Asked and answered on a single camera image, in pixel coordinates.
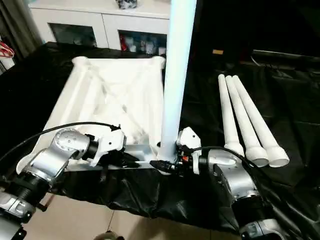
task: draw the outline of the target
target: white cabinet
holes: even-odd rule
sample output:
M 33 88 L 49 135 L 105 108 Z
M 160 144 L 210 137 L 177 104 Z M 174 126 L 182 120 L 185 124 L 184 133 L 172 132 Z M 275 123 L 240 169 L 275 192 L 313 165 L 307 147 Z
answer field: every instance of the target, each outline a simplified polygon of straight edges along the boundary
M 100 13 L 38 8 L 31 13 L 45 42 L 109 47 Z
M 134 9 L 115 0 L 36 0 L 29 8 L 44 42 L 141 53 L 146 43 L 153 54 L 167 47 L 171 0 L 138 0 Z
M 156 36 L 156 38 L 159 38 L 159 36 L 161 38 L 161 35 L 166 38 L 169 32 L 169 19 L 103 14 L 103 22 L 109 48 L 117 50 L 122 49 L 120 43 L 121 32 L 124 35 L 130 35 L 130 32 L 140 35 L 147 33 L 149 36 Z

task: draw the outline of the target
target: table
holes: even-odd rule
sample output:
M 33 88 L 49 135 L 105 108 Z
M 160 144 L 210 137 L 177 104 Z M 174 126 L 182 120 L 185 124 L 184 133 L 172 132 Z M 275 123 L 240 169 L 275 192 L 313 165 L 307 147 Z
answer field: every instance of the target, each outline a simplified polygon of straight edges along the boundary
M 72 70 L 71 59 L 76 56 L 147 57 L 131 52 L 52 42 L 41 46 L 0 76 L 0 155 L 43 129 Z M 273 184 L 258 176 L 263 193 L 273 204 L 280 223 L 296 238 L 304 235 L 318 239 L 320 75 L 215 59 L 203 64 L 195 64 L 191 60 L 180 128 L 192 127 L 203 146 L 224 144 L 217 81 L 221 73 L 239 75 L 290 158 L 290 163 L 285 167 L 263 169 Z M 0 173 L 10 178 L 17 161 L 31 151 L 34 144 L 35 141 L 2 161 Z M 275 190 L 281 193 L 290 207 L 278 200 Z M 52 191 L 145 217 L 163 217 L 234 233 L 237 230 L 231 209 L 219 195 L 215 183 L 206 175 L 181 178 L 164 176 L 153 169 L 67 172 Z

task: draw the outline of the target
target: glass cabinet door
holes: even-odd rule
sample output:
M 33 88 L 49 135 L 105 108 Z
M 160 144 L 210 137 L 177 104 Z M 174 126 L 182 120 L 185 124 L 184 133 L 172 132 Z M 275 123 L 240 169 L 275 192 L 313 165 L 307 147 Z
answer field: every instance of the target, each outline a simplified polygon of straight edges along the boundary
M 30 10 L 45 43 L 109 47 L 104 20 L 99 13 L 40 8 Z
M 92 26 L 48 23 L 57 43 L 97 47 Z
M 122 51 L 159 56 L 166 54 L 166 34 L 126 30 L 118 30 L 118 34 Z
M 169 19 L 103 14 L 110 49 L 163 55 Z

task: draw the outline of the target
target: curtain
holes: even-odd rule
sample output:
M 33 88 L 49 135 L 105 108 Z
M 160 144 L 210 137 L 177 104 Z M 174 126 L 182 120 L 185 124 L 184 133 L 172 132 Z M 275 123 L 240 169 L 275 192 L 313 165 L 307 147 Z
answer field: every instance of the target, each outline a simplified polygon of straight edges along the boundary
M 14 50 L 18 61 L 42 45 L 24 0 L 0 0 L 0 36 Z

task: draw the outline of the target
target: white plastic pipe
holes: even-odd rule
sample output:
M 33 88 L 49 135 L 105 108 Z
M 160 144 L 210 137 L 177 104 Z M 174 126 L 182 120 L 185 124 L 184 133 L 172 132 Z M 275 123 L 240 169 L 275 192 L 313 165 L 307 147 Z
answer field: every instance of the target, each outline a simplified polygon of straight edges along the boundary
M 280 147 L 268 128 L 266 122 L 261 116 L 256 105 L 252 101 L 244 85 L 237 75 L 232 77 L 237 92 L 242 100 L 244 108 L 252 122 L 252 125 L 258 135 L 263 148 L 266 150 L 269 158 L 269 165 L 273 168 L 282 167 L 289 163 L 289 157 L 286 151 Z
M 227 76 L 225 81 L 246 148 L 245 156 L 258 167 L 266 166 L 269 163 L 267 152 L 259 143 L 255 130 L 234 85 L 233 78 Z
M 174 162 L 197 0 L 172 0 L 159 160 Z
M 221 112 L 223 121 L 223 132 L 224 132 L 224 147 L 233 150 L 245 156 L 244 148 L 239 142 L 239 137 L 237 133 L 234 113 L 232 110 L 228 88 L 226 84 L 226 78 L 223 74 L 218 76 L 219 91 L 220 91 L 220 102 L 221 102 Z

